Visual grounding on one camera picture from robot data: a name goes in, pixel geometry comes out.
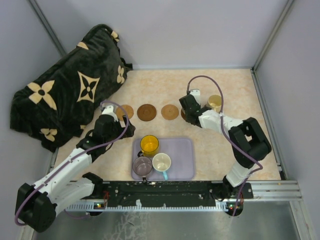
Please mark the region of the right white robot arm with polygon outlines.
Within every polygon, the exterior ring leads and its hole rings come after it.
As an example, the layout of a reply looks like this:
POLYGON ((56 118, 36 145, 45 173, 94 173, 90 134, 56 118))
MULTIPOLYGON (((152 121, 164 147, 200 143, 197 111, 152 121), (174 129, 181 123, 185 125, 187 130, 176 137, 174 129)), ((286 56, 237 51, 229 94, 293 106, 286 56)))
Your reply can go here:
POLYGON ((210 107, 201 107, 191 93, 181 97, 179 103, 186 122, 213 130, 231 144, 235 163, 223 178, 223 192, 227 197, 235 198, 241 192, 241 185, 253 173, 263 169, 260 161, 272 151, 260 124, 253 117, 240 120, 218 113, 210 107))

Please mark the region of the white mug blue handle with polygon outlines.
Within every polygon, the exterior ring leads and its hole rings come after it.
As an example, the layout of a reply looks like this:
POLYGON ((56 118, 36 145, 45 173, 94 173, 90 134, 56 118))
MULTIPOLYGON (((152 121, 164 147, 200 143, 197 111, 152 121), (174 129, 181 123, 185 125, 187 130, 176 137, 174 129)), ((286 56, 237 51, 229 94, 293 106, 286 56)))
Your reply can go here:
POLYGON ((153 168, 162 173, 165 181, 168 180, 167 171, 171 167, 171 158, 166 153, 158 153, 152 159, 153 168))

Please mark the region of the dark brown coaster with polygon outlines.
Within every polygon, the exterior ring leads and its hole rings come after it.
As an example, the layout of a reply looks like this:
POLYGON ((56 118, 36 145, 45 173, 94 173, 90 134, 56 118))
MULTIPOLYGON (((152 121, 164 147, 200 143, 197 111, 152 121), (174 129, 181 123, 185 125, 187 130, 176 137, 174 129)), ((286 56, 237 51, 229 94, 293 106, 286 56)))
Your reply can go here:
POLYGON ((149 122, 157 115, 157 110, 152 104, 143 104, 137 109, 137 116, 141 121, 149 122))
POLYGON ((186 121, 186 115, 183 109, 180 110, 180 115, 186 121))

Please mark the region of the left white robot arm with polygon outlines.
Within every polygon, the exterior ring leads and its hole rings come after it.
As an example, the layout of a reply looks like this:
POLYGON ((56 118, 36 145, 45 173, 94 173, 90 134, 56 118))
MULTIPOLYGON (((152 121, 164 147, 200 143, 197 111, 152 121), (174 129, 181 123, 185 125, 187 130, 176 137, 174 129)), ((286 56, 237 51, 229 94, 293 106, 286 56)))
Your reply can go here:
POLYGON ((101 197, 103 179, 94 173, 88 172, 74 183, 70 181, 109 150, 114 142, 134 135, 136 128, 126 115, 123 121, 125 127, 112 113, 100 115, 94 128, 58 167, 32 185, 24 183, 17 192, 15 223, 18 226, 28 225, 41 233, 73 203, 89 196, 101 197))

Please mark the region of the light cork coaster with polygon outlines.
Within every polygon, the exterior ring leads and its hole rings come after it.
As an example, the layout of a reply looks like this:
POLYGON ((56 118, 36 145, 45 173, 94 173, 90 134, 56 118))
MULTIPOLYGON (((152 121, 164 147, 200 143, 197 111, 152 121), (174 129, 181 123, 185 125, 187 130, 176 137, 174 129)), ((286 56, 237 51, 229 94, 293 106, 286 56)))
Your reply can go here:
POLYGON ((161 109, 161 115, 165 120, 174 120, 179 115, 179 109, 173 104, 167 104, 161 109))
POLYGON ((117 107, 116 109, 116 115, 120 121, 124 121, 123 116, 127 115, 129 119, 131 119, 134 115, 134 109, 128 105, 128 104, 123 104, 121 107, 117 107))

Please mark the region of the dark brown coaster top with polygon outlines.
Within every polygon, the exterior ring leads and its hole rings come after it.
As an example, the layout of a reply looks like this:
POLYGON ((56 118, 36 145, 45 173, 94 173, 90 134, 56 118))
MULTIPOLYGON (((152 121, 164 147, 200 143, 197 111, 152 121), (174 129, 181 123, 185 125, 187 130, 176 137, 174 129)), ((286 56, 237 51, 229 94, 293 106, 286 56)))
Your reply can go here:
POLYGON ((186 115, 183 109, 180 110, 180 115, 186 121, 186 115))

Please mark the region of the yellow translucent mug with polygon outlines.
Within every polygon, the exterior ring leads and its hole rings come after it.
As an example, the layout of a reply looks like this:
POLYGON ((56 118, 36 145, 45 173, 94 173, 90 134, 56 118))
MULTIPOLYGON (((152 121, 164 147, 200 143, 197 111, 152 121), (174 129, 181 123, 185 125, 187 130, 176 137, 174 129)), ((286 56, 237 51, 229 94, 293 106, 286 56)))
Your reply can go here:
POLYGON ((160 148, 160 142, 154 135, 146 135, 140 141, 140 151, 138 152, 138 157, 148 157, 153 158, 160 148))

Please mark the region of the cream yellow mug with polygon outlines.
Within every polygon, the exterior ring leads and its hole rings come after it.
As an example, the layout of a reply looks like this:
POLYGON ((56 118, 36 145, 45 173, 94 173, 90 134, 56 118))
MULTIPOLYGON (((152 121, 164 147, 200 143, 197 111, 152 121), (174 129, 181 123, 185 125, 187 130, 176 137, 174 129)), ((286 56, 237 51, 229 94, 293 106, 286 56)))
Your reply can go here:
POLYGON ((222 97, 217 94, 211 95, 207 100, 206 106, 220 113, 222 109, 222 97))

